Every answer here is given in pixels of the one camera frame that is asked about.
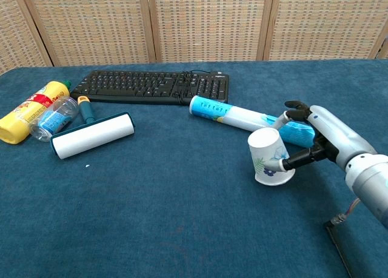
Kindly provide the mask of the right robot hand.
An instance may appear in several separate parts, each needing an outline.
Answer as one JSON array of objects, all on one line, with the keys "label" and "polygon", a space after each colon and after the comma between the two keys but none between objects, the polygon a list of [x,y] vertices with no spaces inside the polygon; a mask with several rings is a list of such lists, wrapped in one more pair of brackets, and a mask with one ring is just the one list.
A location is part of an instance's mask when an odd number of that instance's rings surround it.
[{"label": "right robot hand", "polygon": [[279,129],[290,121],[305,122],[315,132],[313,146],[287,159],[269,160],[264,164],[267,169],[286,172],[328,159],[344,170],[353,157],[364,153],[377,154],[368,141],[324,107],[308,106],[301,101],[287,101],[285,106],[289,109],[275,121],[273,128]]}]

